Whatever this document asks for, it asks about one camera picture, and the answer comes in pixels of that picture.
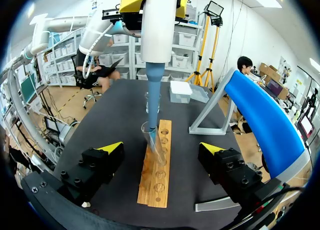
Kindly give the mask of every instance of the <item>laptop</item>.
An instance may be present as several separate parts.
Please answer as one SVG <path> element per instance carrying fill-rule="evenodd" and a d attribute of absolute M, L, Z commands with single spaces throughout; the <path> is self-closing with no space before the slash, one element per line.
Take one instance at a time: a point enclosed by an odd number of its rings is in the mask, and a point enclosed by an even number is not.
<path fill-rule="evenodd" d="M 273 79 L 270 79 L 268 84 L 266 86 L 261 86 L 261 88 L 273 98 L 277 98 L 283 89 L 283 87 Z"/>

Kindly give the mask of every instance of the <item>person's leg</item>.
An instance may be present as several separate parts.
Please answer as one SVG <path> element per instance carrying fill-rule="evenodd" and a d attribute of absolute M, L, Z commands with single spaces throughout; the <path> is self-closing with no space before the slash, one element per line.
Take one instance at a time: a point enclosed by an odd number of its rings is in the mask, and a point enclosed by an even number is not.
<path fill-rule="evenodd" d="M 110 81 L 108 77 L 99 77 L 98 83 L 100 86 L 102 86 L 102 93 L 107 91 L 110 86 Z"/>
<path fill-rule="evenodd" d="M 110 73 L 110 75 L 108 76 L 108 78 L 110 79 L 114 79 L 114 80 L 118 80 L 120 79 L 120 72 L 118 71 L 113 71 L 112 73 Z"/>

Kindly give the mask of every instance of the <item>cable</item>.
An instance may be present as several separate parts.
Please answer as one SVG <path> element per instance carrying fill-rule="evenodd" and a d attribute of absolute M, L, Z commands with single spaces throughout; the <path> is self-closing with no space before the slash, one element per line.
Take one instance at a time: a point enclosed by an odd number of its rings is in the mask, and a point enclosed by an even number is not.
<path fill-rule="evenodd" d="M 228 72 L 228 59 L 229 59 L 229 54 L 230 54 L 230 50 L 231 50 L 232 37 L 233 37 L 233 34 L 234 34 L 234 30 L 235 30 L 235 28 L 237 26 L 240 14 L 241 14 L 243 4 L 244 4 L 244 0 L 242 0 L 242 2 L 241 2 L 240 11 L 239 11 L 238 17 L 237 17 L 237 19 L 235 21 L 235 24 L 234 24 L 235 8 L 234 8 L 234 0 L 232 0 L 232 29 L 231 29 L 231 37 L 230 37 L 228 51 L 227 51 L 227 54 L 226 54 L 226 57 L 225 57 L 225 60 L 224 60 L 224 65 L 223 65 L 223 68 L 222 68 L 222 72 L 221 72 L 221 75 L 220 75 L 220 77 L 219 77 L 219 79 L 217 81 L 218 83 L 220 82 L 221 78 L 223 79 L 225 77 L 225 67 L 227 69 L 226 72 Z"/>
<path fill-rule="evenodd" d="M 113 27 L 114 25 L 111 23 L 110 26 L 108 26 L 101 34 L 100 36 L 94 41 L 94 43 L 92 44 L 92 46 L 90 47 L 90 49 L 88 50 L 85 59 L 83 61 L 83 65 L 82 65 L 82 76 L 84 79 L 87 79 L 89 77 L 90 74 L 90 68 L 88 68 L 87 72 L 86 72 L 86 66 L 87 66 L 87 62 L 88 62 L 88 58 L 90 53 L 92 52 L 92 50 L 94 49 L 94 47 L 96 46 L 96 44 L 100 41 L 100 39 Z"/>

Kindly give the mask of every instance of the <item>cardboard box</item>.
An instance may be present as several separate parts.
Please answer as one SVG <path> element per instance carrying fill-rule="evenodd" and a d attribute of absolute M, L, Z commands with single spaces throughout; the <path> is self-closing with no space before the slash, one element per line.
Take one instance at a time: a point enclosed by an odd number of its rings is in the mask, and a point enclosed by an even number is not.
<path fill-rule="evenodd" d="M 281 76 L 275 71 L 275 70 L 277 70 L 276 68 L 274 68 L 273 66 L 271 66 L 271 67 L 267 66 L 266 64 L 264 64 L 262 62 L 259 67 L 260 76 L 262 77 L 264 75 L 267 75 L 267 76 L 270 76 L 276 82 L 278 82 L 280 80 Z"/>
<path fill-rule="evenodd" d="M 283 88 L 280 94 L 278 95 L 278 99 L 286 100 L 286 97 L 289 93 L 288 89 L 284 87 L 282 84 L 280 84 Z"/>

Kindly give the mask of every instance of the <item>poster on wall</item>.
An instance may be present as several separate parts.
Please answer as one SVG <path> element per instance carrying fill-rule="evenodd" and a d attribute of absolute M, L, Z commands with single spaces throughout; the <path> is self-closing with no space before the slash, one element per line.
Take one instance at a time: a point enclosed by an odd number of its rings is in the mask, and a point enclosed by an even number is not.
<path fill-rule="evenodd" d="M 288 82 L 288 77 L 290 76 L 291 71 L 291 66 L 288 64 L 285 58 L 281 56 L 277 71 L 277 73 L 281 76 L 279 81 L 281 84 L 285 84 L 286 82 Z"/>

